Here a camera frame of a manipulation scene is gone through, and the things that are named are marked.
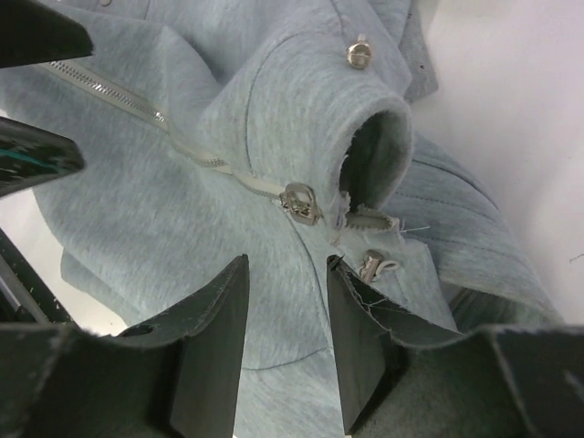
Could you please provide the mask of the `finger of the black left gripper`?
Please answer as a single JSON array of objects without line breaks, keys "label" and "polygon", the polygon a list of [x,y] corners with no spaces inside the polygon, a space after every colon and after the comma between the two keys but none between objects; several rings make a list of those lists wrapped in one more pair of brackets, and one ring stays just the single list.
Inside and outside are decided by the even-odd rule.
[{"label": "finger of the black left gripper", "polygon": [[81,172],[78,145],[55,133],[1,118],[1,196]]},{"label": "finger of the black left gripper", "polygon": [[93,48],[84,26],[48,6],[1,7],[1,68],[88,57]]}]

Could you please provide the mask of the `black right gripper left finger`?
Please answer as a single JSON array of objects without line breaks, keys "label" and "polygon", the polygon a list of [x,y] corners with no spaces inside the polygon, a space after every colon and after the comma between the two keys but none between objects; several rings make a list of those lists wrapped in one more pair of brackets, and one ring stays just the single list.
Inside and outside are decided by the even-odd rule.
[{"label": "black right gripper left finger", "polygon": [[72,324],[1,327],[4,437],[229,437],[249,263],[118,336]]}]

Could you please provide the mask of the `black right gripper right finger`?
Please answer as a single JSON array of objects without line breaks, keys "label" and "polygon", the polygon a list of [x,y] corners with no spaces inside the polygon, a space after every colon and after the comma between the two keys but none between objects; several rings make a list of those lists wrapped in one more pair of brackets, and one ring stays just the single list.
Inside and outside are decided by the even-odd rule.
[{"label": "black right gripper right finger", "polygon": [[328,259],[328,310],[348,437],[580,437],[583,329],[460,334]]}]

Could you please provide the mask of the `grey zip jacket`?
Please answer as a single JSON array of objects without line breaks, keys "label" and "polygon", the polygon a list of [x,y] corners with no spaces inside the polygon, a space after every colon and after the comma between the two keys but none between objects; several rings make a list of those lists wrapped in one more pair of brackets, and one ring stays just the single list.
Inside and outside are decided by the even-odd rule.
[{"label": "grey zip jacket", "polygon": [[326,291],[338,255],[463,333],[558,324],[494,202],[416,134],[437,82],[412,1],[53,1],[90,57],[1,72],[1,107],[75,141],[35,189],[63,277],[142,322],[250,259],[239,437],[343,435]]}]

